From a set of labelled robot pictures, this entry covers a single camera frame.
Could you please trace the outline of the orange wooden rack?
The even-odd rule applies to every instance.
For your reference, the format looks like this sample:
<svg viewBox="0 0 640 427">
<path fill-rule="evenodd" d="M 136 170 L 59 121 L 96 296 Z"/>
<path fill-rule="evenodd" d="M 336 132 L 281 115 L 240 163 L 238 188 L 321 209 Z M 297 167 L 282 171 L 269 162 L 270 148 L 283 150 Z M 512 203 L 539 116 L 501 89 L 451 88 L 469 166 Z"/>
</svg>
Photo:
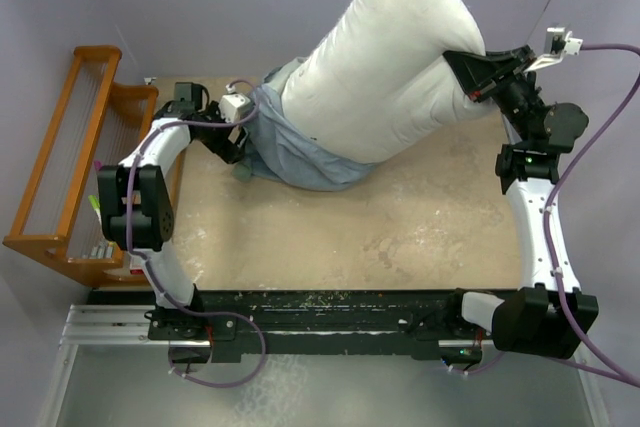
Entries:
<svg viewBox="0 0 640 427">
<path fill-rule="evenodd" d="M 5 247 L 84 286 L 146 288 L 107 242 L 89 200 L 97 164 L 115 165 L 149 132 L 158 90 L 116 80 L 111 45 L 78 46 Z"/>
</svg>

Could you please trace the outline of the white pillow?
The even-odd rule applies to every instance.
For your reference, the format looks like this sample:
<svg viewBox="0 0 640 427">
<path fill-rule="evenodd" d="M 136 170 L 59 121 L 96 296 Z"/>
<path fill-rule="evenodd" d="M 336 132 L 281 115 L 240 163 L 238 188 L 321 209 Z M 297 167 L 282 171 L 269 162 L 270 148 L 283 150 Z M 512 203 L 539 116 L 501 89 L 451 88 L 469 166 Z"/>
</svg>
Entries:
<svg viewBox="0 0 640 427">
<path fill-rule="evenodd" d="M 335 155 L 384 162 L 443 126 L 493 111 L 463 93 L 447 51 L 485 52 L 462 0 L 352 0 L 287 79 L 284 116 Z"/>
</svg>

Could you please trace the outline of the patchwork green beige pillowcase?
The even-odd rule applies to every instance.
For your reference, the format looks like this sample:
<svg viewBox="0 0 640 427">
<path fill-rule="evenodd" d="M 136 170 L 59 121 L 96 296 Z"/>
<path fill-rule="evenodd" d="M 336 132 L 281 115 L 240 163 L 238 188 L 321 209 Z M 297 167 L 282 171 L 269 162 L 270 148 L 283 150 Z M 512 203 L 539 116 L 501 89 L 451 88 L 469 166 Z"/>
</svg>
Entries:
<svg viewBox="0 0 640 427">
<path fill-rule="evenodd" d="M 337 192 L 376 169 L 376 164 L 361 164 L 326 151 L 285 119 L 281 94 L 303 61 L 298 57 L 273 69 L 251 93 L 258 113 L 243 125 L 248 138 L 244 158 L 232 170 L 236 180 L 259 177 L 311 191 Z"/>
</svg>

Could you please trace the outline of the green capped marker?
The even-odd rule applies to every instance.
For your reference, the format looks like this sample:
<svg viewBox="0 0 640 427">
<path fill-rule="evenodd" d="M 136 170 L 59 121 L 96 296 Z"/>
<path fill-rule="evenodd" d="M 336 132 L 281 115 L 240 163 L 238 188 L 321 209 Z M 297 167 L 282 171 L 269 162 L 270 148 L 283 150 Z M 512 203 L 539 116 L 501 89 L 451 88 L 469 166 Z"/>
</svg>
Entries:
<svg viewBox="0 0 640 427">
<path fill-rule="evenodd" d="M 91 207 L 93 209 L 93 211 L 95 212 L 98 220 L 101 220 L 101 215 L 100 215 L 100 204 L 98 199 L 94 196 L 94 195 L 89 195 L 88 196 L 88 200 L 91 204 Z"/>
</svg>

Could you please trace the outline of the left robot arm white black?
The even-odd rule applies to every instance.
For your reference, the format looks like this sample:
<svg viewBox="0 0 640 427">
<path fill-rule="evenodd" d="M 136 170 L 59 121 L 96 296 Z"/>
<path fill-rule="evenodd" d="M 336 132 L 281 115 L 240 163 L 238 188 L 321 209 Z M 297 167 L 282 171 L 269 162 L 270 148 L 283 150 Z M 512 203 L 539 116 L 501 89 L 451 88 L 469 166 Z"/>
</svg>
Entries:
<svg viewBox="0 0 640 427">
<path fill-rule="evenodd" d="M 219 100 L 199 83 L 178 82 L 174 97 L 153 114 L 150 130 L 116 165 L 98 170 L 98 202 L 104 237 L 139 259 L 159 308 L 176 309 L 171 328 L 184 339 L 202 334 L 204 307 L 196 285 L 172 246 L 175 217 L 165 176 L 192 143 L 223 162 L 243 160 L 244 125 L 257 114 L 254 100 L 234 80 Z"/>
</svg>

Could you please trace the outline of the red white small box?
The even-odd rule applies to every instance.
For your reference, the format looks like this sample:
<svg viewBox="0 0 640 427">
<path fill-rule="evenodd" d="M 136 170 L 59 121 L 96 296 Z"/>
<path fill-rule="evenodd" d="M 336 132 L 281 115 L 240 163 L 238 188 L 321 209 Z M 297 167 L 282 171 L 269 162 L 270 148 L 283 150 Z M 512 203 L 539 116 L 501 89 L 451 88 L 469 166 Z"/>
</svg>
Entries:
<svg viewBox="0 0 640 427">
<path fill-rule="evenodd" d="M 143 276 L 145 268 L 145 260 L 140 255 L 129 255 L 129 272 L 134 276 Z"/>
</svg>

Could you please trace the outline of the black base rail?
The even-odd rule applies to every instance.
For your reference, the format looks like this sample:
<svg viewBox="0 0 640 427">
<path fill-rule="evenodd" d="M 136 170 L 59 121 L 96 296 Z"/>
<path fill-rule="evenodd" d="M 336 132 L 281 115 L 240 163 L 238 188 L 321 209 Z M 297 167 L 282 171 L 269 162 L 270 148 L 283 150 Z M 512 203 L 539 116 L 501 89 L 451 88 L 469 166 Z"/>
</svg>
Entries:
<svg viewBox="0 0 640 427">
<path fill-rule="evenodd" d="M 453 290 L 201 291 L 204 313 L 153 307 L 149 337 L 173 359 L 245 355 L 408 356 L 477 362 L 491 342 L 455 312 Z"/>
</svg>

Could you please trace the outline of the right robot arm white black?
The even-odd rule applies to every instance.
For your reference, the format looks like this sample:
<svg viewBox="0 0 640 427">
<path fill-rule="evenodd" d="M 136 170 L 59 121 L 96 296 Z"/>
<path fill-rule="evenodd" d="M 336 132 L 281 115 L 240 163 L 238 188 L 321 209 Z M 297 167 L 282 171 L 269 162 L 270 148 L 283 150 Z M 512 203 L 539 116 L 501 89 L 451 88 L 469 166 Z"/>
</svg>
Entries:
<svg viewBox="0 0 640 427">
<path fill-rule="evenodd" d="M 505 299 L 457 290 L 446 330 L 467 338 L 480 327 L 500 351 L 567 360 L 599 306 L 583 293 L 552 212 L 560 157 L 573 150 L 589 118 L 576 104 L 542 100 L 528 46 L 485 55 L 447 51 L 444 59 L 463 93 L 473 102 L 492 101 L 517 135 L 501 147 L 495 173 L 515 218 L 522 261 L 521 285 Z"/>
</svg>

